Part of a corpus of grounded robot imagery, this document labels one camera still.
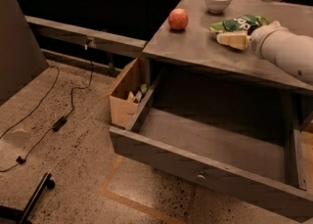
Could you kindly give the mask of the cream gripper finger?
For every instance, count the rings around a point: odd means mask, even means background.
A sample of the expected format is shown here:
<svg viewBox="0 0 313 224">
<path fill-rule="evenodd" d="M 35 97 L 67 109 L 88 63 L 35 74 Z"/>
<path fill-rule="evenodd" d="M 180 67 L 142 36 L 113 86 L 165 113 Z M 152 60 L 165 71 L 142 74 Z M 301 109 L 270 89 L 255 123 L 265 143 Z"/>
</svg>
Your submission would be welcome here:
<svg viewBox="0 0 313 224">
<path fill-rule="evenodd" d="M 237 50 L 245 50 L 248 47 L 250 37 L 245 31 L 223 32 L 216 36 L 217 42 Z"/>
</svg>

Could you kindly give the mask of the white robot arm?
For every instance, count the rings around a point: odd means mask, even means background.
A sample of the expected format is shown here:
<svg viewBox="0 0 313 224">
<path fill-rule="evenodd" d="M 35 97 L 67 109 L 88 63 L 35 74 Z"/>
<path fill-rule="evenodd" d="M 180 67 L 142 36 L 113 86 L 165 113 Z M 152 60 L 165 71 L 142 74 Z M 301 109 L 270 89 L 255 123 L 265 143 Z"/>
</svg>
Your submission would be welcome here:
<svg viewBox="0 0 313 224">
<path fill-rule="evenodd" d="M 246 31 L 219 32 L 216 40 L 234 49 L 249 49 L 258 59 L 278 67 L 304 83 L 313 83 L 313 38 L 290 32 L 278 22 Z"/>
</svg>

